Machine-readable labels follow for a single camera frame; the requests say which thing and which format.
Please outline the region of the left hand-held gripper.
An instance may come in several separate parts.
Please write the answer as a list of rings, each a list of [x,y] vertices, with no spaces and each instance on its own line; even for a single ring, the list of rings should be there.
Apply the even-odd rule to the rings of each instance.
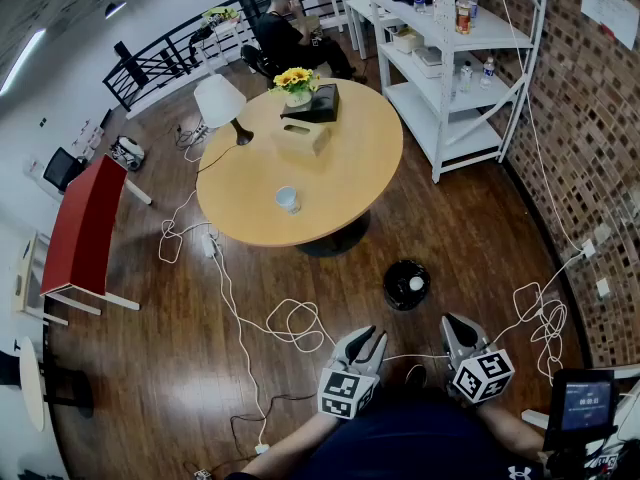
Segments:
[[[320,378],[320,413],[351,420],[371,401],[380,382],[378,370],[387,347],[387,333],[378,336],[365,360],[355,360],[375,330],[374,325],[356,329],[335,344]]]

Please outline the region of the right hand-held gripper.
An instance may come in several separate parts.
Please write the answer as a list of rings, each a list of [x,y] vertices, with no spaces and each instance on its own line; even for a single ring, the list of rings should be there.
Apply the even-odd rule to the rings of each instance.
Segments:
[[[475,321],[455,313],[446,313],[440,322],[443,348],[453,368],[447,393],[461,397],[471,405],[499,396],[509,385],[515,369],[504,349],[482,353],[491,346],[486,332]],[[471,356],[460,361],[460,356]]]

